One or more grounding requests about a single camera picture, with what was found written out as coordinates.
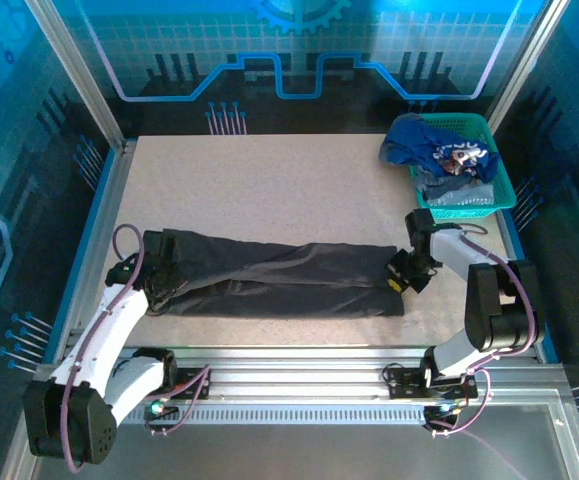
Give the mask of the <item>blue printed t-shirt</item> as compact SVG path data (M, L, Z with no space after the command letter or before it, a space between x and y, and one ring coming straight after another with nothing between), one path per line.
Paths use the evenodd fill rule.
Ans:
M433 126L419 115L403 114L388 130L379 159L419 167L437 178L466 176L491 183L501 157L484 142Z

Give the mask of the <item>dark grey trousers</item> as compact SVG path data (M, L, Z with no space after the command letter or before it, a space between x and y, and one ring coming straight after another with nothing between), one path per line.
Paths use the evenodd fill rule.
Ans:
M387 284L394 246L259 243L165 229L184 293L165 314L179 317L356 319L401 317Z

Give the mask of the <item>aluminium frame post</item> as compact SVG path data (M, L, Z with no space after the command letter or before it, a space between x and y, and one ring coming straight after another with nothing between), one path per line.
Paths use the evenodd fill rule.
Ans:
M543 6L522 44L513 68L505 78L503 87L494 97L486 119L495 134L509 113L516 97L535 68L538 59L558 27L571 0L544 0Z
M122 153L125 137L52 0L24 0L109 146Z

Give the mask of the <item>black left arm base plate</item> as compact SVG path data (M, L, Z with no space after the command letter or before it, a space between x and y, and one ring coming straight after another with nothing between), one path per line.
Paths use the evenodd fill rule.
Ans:
M175 400L192 400L196 391L199 391L198 399L206 400L211 388L211 369L205 368L179 368L176 376Z

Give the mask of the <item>aluminium mounting beam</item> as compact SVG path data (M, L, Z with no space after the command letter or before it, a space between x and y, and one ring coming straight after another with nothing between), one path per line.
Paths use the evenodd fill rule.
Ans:
M209 366L209 404L385 404L381 372L389 363L417 367L422 347L186 347L183 367ZM533 405L571 396L564 368L535 353L488 363L494 405Z

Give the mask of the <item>teal plastic basket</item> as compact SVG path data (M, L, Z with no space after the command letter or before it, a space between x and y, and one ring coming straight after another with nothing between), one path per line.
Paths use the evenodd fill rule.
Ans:
M425 122L461 135L468 140L485 143L492 152L498 147L484 117L474 113L422 113ZM502 160L498 162L497 173L491 182L493 202L487 205L451 204L430 205L422 193L414 188L415 198L421 208L430 208L435 220L484 218L503 209L516 205L517 196Z

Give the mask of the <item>left controller board green light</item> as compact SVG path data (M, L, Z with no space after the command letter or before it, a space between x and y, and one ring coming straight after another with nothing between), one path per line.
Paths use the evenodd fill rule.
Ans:
M156 398L150 400L145 410L144 420L147 424L154 421L172 419L179 413L179 408L170 403L168 398Z

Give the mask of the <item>right controller board green light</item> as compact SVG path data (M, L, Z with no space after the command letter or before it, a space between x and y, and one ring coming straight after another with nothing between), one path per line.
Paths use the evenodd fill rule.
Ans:
M442 404L424 407L424 419L427 424L439 426L440 423L446 424L448 428L453 428L458 423L458 416L461 407L455 404Z

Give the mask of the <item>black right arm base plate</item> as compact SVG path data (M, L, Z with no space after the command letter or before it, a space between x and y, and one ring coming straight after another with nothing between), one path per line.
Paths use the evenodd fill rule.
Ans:
M427 367L408 368L387 364L381 372L392 400L475 400L478 389L474 376L433 376Z

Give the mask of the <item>controller board green light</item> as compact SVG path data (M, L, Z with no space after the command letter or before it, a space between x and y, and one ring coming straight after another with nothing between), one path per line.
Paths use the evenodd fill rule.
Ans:
M150 400L145 410L144 420L147 424L154 421L172 419L179 413L179 408L170 403L168 398L156 398Z
M427 424L439 426L440 423L446 424L448 428L453 428L458 423L458 416L461 407L455 404L442 404L424 407L424 419Z

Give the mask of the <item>grey metal panel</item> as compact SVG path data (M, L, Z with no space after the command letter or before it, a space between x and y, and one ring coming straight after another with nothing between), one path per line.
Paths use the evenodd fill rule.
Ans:
M13 449L0 480L579 480L563 429L544 405L489 406L448 438L405 425L189 425L154 439L131 425L78 475Z

